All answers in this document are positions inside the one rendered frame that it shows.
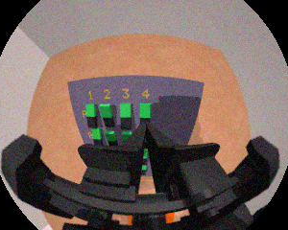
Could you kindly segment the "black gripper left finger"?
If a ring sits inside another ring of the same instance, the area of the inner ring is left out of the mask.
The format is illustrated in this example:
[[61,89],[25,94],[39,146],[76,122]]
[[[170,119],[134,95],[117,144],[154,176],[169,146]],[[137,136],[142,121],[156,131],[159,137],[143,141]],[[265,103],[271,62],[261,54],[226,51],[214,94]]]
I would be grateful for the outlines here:
[[129,170],[132,172],[132,184],[139,195],[141,172],[143,172],[143,153],[147,123],[141,124],[121,145],[78,146],[79,156],[84,164],[95,168]]

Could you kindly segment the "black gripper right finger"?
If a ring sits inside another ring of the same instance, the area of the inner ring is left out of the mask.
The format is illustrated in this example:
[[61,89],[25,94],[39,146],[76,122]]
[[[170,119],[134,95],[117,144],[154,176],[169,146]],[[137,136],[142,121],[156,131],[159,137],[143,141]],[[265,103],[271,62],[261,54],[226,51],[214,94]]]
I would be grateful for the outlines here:
[[152,166],[152,177],[155,181],[156,195],[164,192],[164,184],[170,179],[171,173],[176,165],[182,161],[198,160],[216,156],[220,145],[218,143],[199,143],[199,145],[183,146],[163,134],[147,123],[147,134],[145,134],[149,161]]

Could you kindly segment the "lavender switch panel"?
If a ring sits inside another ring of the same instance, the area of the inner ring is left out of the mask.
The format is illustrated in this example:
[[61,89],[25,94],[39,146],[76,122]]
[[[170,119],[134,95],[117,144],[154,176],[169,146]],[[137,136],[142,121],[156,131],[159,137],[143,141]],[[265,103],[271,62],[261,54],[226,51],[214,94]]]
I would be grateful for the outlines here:
[[197,122],[204,81],[163,76],[109,76],[67,82],[86,145],[118,146],[143,123],[187,146]]

